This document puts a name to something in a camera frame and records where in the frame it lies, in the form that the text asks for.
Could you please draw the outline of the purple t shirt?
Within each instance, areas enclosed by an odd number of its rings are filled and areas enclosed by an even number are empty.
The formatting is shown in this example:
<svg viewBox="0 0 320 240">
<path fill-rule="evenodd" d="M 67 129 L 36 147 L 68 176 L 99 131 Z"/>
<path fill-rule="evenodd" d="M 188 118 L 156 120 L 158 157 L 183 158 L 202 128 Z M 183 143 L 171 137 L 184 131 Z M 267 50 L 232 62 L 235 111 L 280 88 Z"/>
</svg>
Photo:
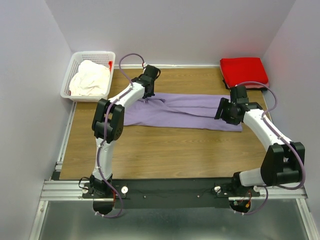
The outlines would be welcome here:
<svg viewBox="0 0 320 240">
<path fill-rule="evenodd" d="M 232 125 L 215 119 L 221 98 L 230 97 L 158 92 L 126 108 L 124 125 L 241 132 L 241 124 Z"/>
</svg>

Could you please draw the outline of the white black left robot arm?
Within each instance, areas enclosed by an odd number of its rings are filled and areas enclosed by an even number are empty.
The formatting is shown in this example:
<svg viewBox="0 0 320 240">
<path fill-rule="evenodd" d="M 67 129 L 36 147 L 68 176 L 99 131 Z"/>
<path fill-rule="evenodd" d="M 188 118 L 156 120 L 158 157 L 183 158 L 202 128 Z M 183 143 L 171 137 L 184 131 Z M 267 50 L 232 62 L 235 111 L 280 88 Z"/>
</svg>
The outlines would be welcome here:
<svg viewBox="0 0 320 240">
<path fill-rule="evenodd" d="M 129 85 L 110 99 L 100 99 L 92 121 L 96 142 L 96 160 L 89 185 L 101 198 L 112 190 L 112 158 L 116 141 L 120 138 L 125 121 L 125 110 L 140 99 L 155 95 L 155 81 L 161 70 L 147 65 L 143 73 L 129 81 Z"/>
</svg>

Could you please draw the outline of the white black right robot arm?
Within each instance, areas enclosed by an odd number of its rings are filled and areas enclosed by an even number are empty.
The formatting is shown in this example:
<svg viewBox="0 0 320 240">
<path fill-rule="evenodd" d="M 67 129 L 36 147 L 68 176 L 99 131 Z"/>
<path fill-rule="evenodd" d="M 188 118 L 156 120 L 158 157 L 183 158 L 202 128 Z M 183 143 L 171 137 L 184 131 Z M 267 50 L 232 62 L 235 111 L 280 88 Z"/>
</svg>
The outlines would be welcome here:
<svg viewBox="0 0 320 240">
<path fill-rule="evenodd" d="M 221 98 L 216 120 L 227 124 L 244 123 L 257 136 L 266 153 L 261 167 L 236 172 L 230 183 L 230 191 L 241 196 L 248 187 L 280 187 L 297 190 L 304 186 L 305 147 L 301 142 L 293 142 L 269 120 L 267 111 L 257 102 L 251 102 L 244 85 L 230 88 L 230 98 Z"/>
</svg>

